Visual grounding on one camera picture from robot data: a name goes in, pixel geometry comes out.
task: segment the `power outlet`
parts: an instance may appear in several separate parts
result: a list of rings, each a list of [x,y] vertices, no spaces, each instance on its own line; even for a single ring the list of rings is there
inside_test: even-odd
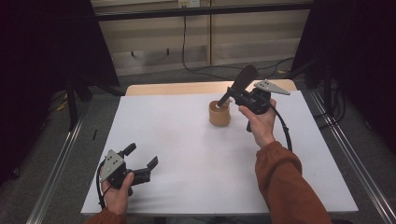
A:
[[[190,0],[189,7],[200,7],[200,6],[201,6],[200,0]]]
[[[200,0],[178,0],[178,7],[200,7]]]
[[[189,6],[189,0],[178,0],[179,8],[188,7],[188,6]]]

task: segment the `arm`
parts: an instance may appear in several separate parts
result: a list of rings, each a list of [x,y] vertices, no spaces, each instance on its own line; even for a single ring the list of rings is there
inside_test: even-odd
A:
[[[276,101],[271,99],[271,104],[276,106]],[[273,223],[331,223],[320,199],[303,179],[297,156],[275,140],[276,113],[270,109],[255,115],[244,106],[239,106],[239,110],[249,119],[260,147],[256,155],[256,176]]]
[[[106,208],[91,217],[85,224],[124,224],[126,223],[126,210],[128,208],[128,189],[134,182],[134,174],[129,173],[120,189],[113,189],[105,180],[102,191],[105,192]]]

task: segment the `person's right hand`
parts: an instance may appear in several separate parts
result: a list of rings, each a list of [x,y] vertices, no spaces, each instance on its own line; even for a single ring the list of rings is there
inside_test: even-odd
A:
[[[270,103],[276,107],[276,101],[274,99],[271,99]],[[276,113],[273,109],[269,108],[266,113],[256,115],[247,107],[240,105],[239,111],[250,121],[251,132],[254,135],[256,144],[259,145],[260,148],[275,142],[273,131]]]

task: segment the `wooden cup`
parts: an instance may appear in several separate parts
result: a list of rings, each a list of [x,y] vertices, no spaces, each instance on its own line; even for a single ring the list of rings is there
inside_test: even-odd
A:
[[[217,108],[218,101],[212,101],[209,104],[209,121],[211,124],[218,127],[225,127],[230,123],[230,106],[224,104],[222,107]]]

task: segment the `person's left hand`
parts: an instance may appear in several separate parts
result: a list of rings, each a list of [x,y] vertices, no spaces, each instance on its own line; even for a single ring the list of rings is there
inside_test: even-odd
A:
[[[133,181],[134,173],[129,173],[125,176],[120,189],[108,189],[110,187],[110,183],[107,180],[102,183],[102,191],[108,189],[105,194],[106,207],[108,211],[118,216],[126,216],[129,197],[128,189],[131,187]]]

